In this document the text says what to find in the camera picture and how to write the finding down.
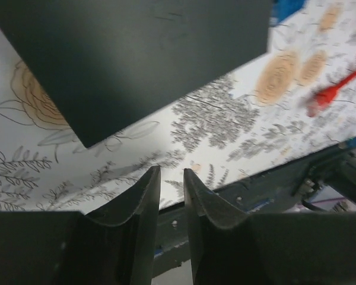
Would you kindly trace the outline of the black network switch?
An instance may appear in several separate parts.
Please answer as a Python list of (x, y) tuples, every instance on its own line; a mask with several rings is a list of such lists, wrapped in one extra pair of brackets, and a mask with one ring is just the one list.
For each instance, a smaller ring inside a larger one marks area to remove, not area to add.
[(91, 147), (267, 50), (271, 1), (0, 1), (37, 121)]

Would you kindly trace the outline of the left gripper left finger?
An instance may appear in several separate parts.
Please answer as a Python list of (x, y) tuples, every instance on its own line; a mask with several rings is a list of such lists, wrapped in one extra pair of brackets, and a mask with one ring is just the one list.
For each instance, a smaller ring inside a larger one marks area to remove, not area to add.
[(0, 284), (150, 284), (161, 173), (88, 214), (0, 212)]

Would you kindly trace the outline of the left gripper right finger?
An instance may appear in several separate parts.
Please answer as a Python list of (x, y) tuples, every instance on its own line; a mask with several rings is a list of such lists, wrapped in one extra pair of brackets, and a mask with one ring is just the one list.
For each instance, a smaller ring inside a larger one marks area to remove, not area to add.
[(356, 284), (356, 212), (246, 214), (184, 171), (195, 284)]

